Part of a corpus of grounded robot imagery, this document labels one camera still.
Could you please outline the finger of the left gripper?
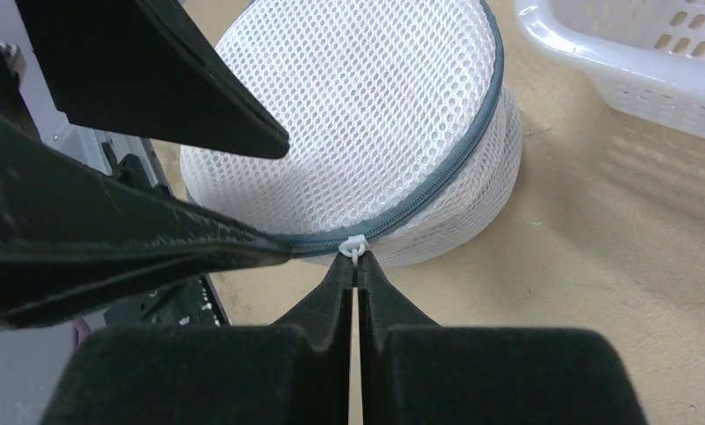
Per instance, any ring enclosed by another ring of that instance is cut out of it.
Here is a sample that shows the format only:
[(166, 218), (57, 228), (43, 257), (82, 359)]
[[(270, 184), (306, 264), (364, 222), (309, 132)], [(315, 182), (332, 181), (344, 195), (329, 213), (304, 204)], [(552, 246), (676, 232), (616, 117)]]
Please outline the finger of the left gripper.
[(241, 222), (32, 141), (0, 115), (0, 330), (49, 327), (198, 274), (290, 255)]
[(180, 3), (17, 6), (51, 98), (73, 124), (254, 158), (287, 154), (287, 131)]

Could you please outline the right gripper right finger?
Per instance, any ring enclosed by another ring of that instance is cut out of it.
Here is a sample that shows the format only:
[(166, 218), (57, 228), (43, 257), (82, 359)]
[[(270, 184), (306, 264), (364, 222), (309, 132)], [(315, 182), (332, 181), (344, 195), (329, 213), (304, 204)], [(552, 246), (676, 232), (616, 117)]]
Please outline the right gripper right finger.
[(644, 424), (617, 351), (583, 328), (447, 327), (357, 265), (367, 424)]

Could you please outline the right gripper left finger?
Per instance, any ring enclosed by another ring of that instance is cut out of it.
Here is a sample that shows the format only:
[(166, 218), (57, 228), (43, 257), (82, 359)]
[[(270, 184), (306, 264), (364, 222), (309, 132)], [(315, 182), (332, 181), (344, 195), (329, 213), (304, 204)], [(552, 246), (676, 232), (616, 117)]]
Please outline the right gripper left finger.
[(354, 268), (267, 326), (103, 328), (75, 351), (45, 424), (345, 424)]

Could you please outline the white mesh laundry bag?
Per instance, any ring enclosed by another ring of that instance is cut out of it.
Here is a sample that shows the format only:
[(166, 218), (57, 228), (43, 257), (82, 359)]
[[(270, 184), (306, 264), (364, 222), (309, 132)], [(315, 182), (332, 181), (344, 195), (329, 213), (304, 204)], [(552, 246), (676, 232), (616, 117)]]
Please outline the white mesh laundry bag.
[(191, 200), (297, 259), (443, 255), (500, 213), (521, 114), (484, 1), (255, 1), (216, 51), (288, 131), (278, 160), (182, 146)]

